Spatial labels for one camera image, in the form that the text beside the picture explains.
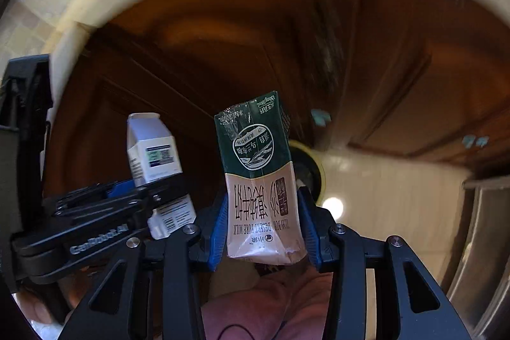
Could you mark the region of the wooden drawer front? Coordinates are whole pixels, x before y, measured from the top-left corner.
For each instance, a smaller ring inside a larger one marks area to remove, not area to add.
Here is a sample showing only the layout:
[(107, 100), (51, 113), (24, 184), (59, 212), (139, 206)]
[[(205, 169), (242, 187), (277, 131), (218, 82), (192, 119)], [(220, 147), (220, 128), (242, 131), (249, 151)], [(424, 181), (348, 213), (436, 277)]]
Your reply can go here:
[[(509, 25), (474, 0), (358, 0), (319, 149), (509, 169)], [(466, 149), (467, 134), (488, 136)]]

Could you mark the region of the wooden cabinet door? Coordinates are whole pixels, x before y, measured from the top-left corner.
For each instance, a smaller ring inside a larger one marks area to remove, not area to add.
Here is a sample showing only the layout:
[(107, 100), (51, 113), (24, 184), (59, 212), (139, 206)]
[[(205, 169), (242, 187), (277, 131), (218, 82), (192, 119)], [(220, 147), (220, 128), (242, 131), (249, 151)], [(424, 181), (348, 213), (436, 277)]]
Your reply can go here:
[(358, 0), (142, 0), (91, 33), (66, 83), (44, 191), (130, 178), (127, 118), (154, 111), (183, 172), (209, 195), (223, 180), (214, 117), (276, 90), (295, 137), (341, 86)]

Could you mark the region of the green beige milk carton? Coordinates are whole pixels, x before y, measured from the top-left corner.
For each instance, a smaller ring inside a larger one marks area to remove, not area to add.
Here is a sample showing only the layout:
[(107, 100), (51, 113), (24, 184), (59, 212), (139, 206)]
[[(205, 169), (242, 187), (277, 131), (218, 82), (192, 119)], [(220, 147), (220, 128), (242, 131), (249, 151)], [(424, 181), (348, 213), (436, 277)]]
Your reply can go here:
[(215, 116), (227, 186), (227, 255), (289, 266), (306, 256), (287, 128), (274, 90)]

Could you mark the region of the cream round trash bin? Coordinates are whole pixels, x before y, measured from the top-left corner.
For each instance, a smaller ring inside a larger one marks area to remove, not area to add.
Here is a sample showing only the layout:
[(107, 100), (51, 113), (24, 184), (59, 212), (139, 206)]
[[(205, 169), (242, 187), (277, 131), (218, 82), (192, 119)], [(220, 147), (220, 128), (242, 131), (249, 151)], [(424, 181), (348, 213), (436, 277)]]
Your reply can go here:
[(313, 151), (299, 141), (289, 140), (289, 151), (293, 162), (296, 186), (306, 187), (318, 206), (323, 204), (326, 178), (321, 161)]

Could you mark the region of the light blue door bumper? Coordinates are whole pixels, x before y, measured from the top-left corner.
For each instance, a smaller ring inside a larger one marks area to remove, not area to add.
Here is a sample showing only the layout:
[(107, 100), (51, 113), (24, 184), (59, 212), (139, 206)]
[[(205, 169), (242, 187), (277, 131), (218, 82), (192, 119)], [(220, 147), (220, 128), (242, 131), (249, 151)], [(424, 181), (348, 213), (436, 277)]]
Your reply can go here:
[(318, 127), (325, 128), (331, 122), (331, 116), (329, 112), (320, 109), (312, 109), (310, 111), (314, 123)]

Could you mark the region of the left pink trouser leg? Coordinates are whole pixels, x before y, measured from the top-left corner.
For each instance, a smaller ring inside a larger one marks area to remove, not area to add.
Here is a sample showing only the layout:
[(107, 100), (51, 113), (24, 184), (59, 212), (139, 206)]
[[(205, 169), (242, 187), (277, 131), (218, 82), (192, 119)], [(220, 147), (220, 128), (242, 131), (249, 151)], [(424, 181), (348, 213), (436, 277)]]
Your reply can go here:
[(201, 307), (207, 339), (320, 339), (326, 323), (332, 273), (308, 259), (289, 267), (259, 265), (257, 284)]

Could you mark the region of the white purple carton box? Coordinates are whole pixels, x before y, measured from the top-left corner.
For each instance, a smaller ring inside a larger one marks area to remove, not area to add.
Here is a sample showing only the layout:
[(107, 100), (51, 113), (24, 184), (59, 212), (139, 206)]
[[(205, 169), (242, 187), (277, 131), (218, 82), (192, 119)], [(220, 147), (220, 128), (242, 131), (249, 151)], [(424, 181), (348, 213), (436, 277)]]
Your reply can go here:
[[(132, 113), (127, 120), (127, 155), (134, 185), (140, 187), (182, 173), (175, 138), (154, 112)], [(149, 231), (164, 239), (196, 219), (191, 197), (157, 192), (156, 206), (148, 218)]]

